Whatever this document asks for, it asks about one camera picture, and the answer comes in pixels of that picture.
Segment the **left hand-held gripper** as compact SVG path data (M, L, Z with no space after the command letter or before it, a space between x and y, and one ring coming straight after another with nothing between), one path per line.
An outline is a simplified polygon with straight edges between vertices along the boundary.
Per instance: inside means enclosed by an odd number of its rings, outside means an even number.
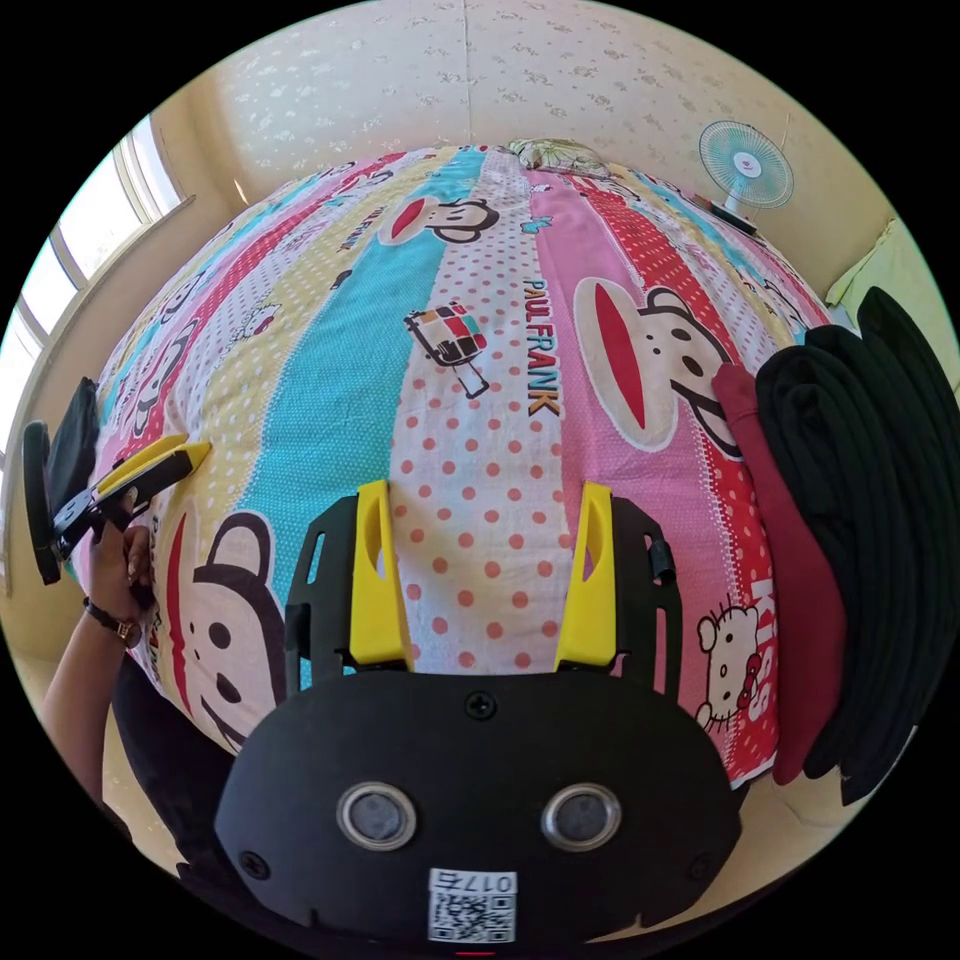
M29 423L22 441L24 495L42 582L54 585L61 580L64 565L85 537L100 539L108 523L126 530L158 495L196 472L211 444L187 440L187 434L160 437L119 461L94 486L54 512L48 481L48 429L43 422Z

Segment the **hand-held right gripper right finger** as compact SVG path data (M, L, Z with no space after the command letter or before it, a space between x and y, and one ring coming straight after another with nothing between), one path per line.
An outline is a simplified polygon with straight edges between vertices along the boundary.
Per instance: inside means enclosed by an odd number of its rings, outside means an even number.
M556 670L608 670L617 656L616 564L611 490L583 485Z

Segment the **person's left hand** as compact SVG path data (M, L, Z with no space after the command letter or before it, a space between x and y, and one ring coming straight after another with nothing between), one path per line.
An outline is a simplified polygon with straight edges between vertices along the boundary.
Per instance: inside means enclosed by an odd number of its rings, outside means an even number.
M150 532L134 523L121 532L107 521L90 548L90 583L87 595L92 603L122 623L141 618L143 608L133 593L137 585L151 583Z

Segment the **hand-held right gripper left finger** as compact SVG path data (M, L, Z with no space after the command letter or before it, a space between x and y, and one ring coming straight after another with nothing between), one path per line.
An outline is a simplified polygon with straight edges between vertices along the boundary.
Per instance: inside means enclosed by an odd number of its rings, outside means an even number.
M413 668L388 483L358 489L349 653L357 669Z

